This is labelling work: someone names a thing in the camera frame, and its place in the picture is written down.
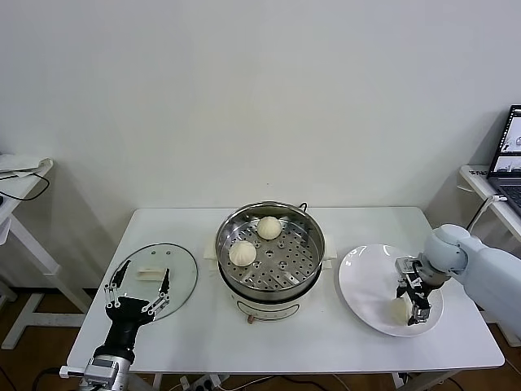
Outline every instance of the glass lid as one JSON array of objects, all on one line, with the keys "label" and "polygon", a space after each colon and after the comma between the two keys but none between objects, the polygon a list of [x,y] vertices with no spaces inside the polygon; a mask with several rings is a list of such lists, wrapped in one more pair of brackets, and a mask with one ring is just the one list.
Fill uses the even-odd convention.
[{"label": "glass lid", "polygon": [[151,244],[123,260],[111,277],[118,297],[151,303],[154,320],[181,308],[194,291],[197,264],[185,248],[176,244]]}]

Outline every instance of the steamer basket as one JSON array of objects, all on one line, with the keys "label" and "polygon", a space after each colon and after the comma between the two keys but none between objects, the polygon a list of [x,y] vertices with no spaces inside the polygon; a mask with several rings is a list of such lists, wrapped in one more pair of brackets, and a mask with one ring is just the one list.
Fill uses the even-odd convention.
[{"label": "steamer basket", "polygon": [[[257,234],[257,223],[266,216],[281,222],[278,238],[266,240]],[[238,240],[256,248],[256,259],[249,266],[230,262],[230,247]],[[324,247],[322,230],[311,216],[295,206],[272,201],[246,205],[232,213],[216,237],[222,278],[232,291],[261,304],[284,303],[304,295],[320,275]]]}]

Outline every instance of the steamed bun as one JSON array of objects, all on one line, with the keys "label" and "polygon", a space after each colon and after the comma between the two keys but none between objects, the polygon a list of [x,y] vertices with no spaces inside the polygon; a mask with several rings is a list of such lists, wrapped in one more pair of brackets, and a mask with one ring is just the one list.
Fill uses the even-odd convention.
[{"label": "steamed bun", "polygon": [[263,217],[257,224],[257,234],[262,239],[275,239],[282,232],[282,225],[275,217]]},{"label": "steamed bun", "polygon": [[231,245],[228,256],[234,265],[248,266],[255,261],[257,250],[253,244],[242,240]]},{"label": "steamed bun", "polygon": [[398,324],[407,325],[413,315],[413,303],[406,294],[391,301],[391,316]]}]

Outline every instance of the white desk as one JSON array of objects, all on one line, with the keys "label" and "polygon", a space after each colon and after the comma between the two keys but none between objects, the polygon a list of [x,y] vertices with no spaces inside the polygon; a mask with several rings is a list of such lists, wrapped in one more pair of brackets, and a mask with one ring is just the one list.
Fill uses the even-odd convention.
[{"label": "white desk", "polygon": [[[103,283],[125,257],[147,244],[180,244],[194,254],[199,267],[199,279],[188,302],[167,318],[140,329],[133,371],[371,373],[503,364],[496,341],[458,283],[443,286],[444,314],[434,329],[414,338],[387,336],[366,326],[339,299],[335,290],[339,261],[322,272],[296,315],[273,323],[248,324],[228,298],[219,272],[209,271],[203,259],[208,238],[231,212],[139,209],[132,216]],[[310,208],[309,213],[333,238],[339,260],[356,246],[371,243],[416,254],[431,231],[417,208]],[[103,343],[110,327],[104,305],[99,290],[69,354],[70,367],[85,367]]]},{"label": "white desk", "polygon": [[[464,165],[459,172],[481,199],[486,200],[487,197],[497,194],[487,181],[488,166]],[[521,241],[521,217],[506,202],[495,202],[489,209],[496,214],[512,235]]]},{"label": "white desk", "polygon": [[[53,165],[52,160],[44,160],[44,165],[37,171],[38,175],[44,176],[49,172]],[[0,191],[9,195],[25,198],[26,195],[40,181],[39,177],[28,175],[22,178],[10,178],[0,181]],[[7,219],[11,219],[12,232],[16,238],[34,255],[30,261],[82,312],[87,312],[91,299],[77,283],[73,282],[67,272],[53,259],[53,257],[37,242],[36,239],[25,229],[22,223],[12,214],[15,208],[20,204],[19,200],[4,196],[4,201],[0,205],[0,224]],[[7,291],[7,299],[14,297],[11,292]],[[35,314],[38,304],[42,300],[42,294],[33,294],[24,309],[18,316],[15,324],[2,343],[2,349],[14,349],[18,339],[21,337],[27,326],[62,326],[62,327],[80,327],[84,315],[82,314]]]},{"label": "white desk", "polygon": [[[488,166],[464,165],[460,168],[459,172],[462,178],[471,186],[471,190],[474,191],[482,200],[486,200],[489,196],[497,194],[497,191],[495,191],[487,181]],[[521,217],[506,202],[495,202],[488,208],[494,212],[501,224],[517,239],[515,245],[519,245],[519,242],[521,242]],[[489,236],[485,235],[485,237],[481,239],[484,239],[485,241],[488,241],[489,239],[497,240],[497,237],[493,237],[497,236],[497,228],[491,227],[488,235]],[[506,251],[511,250],[511,248],[508,248],[508,243],[502,243],[501,247]],[[482,315],[487,323],[497,323],[497,320],[491,318],[486,312],[482,312]],[[510,346],[521,346],[521,340],[510,329],[503,327],[500,323],[497,325],[501,329],[501,332]]]}]

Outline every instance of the power strip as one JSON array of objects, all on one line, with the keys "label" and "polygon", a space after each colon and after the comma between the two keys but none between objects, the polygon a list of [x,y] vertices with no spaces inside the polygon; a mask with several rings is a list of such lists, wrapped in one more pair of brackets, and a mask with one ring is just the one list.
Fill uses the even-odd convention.
[{"label": "power strip", "polygon": [[228,379],[230,375],[218,375],[212,373],[198,378],[195,382],[190,384],[186,376],[183,376],[179,381],[183,391],[212,391]]}]

